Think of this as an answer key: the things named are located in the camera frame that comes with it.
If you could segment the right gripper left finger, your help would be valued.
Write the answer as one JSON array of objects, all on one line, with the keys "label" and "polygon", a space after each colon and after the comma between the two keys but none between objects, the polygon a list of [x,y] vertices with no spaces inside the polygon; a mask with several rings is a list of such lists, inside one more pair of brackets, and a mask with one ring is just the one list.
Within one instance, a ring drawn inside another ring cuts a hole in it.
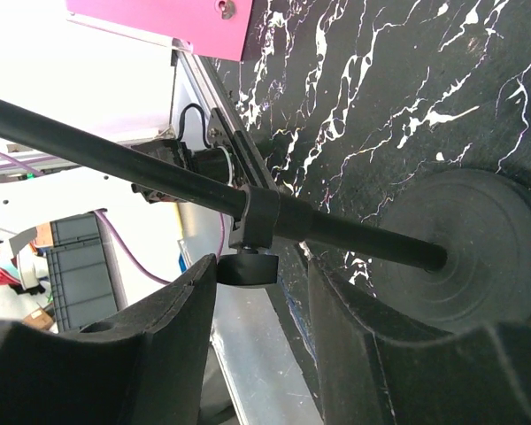
[{"label": "right gripper left finger", "polygon": [[0,321],[0,424],[194,424],[216,297],[213,255],[82,330]]}]

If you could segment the black round-base desk stand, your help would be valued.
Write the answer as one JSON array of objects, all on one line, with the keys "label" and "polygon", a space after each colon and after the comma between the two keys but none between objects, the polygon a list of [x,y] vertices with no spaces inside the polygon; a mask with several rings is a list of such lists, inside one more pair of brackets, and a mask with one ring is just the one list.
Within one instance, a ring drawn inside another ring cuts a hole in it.
[{"label": "black round-base desk stand", "polygon": [[392,203],[379,228],[316,212],[274,189],[234,189],[0,100],[0,137],[227,214],[235,255],[221,282],[273,282],[275,236],[375,261],[378,299],[459,332],[483,321],[531,321],[531,192],[482,170],[434,174]]}]

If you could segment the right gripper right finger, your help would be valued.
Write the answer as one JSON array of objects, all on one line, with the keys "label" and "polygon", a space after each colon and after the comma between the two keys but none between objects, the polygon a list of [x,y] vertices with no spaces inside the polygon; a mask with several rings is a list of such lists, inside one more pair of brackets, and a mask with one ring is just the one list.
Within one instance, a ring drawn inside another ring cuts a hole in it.
[{"label": "right gripper right finger", "polygon": [[531,324],[426,326],[308,267],[327,424],[531,424]]}]

